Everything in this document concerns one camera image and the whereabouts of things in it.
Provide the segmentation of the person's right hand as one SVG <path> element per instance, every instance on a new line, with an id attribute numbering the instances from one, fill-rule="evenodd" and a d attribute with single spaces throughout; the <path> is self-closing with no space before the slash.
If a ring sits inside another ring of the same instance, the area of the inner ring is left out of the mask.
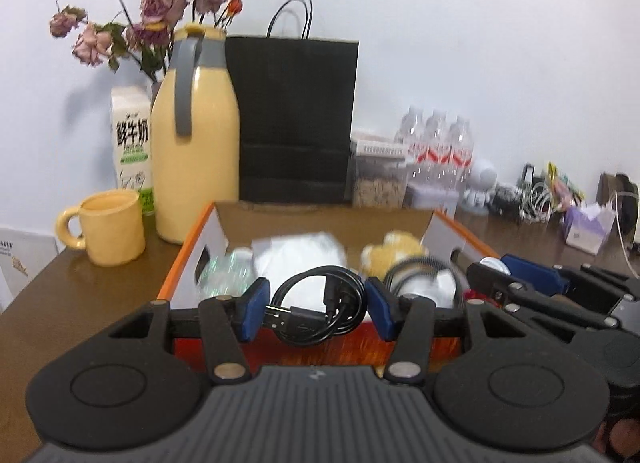
<path id="1" fill-rule="evenodd" d="M 638 462 L 640 452 L 640 423 L 638 420 L 619 420 L 603 423 L 592 446 L 613 462 Z"/>

